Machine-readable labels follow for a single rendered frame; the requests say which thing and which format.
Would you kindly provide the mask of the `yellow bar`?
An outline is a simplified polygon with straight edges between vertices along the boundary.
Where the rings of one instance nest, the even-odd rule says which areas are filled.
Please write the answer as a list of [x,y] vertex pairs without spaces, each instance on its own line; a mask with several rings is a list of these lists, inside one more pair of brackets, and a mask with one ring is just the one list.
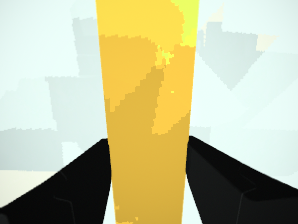
[[115,224],[182,224],[200,0],[95,0]]

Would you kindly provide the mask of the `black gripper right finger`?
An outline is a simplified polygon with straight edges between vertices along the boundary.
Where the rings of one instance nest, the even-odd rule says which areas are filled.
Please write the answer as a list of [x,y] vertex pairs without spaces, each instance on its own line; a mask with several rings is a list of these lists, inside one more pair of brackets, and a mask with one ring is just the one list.
[[186,176],[202,224],[298,224],[298,189],[189,135]]

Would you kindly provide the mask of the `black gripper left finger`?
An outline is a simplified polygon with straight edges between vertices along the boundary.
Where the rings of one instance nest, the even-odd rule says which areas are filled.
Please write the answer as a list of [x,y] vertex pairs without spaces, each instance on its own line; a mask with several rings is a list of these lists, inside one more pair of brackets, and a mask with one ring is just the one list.
[[108,138],[0,207],[0,224],[103,224],[111,187]]

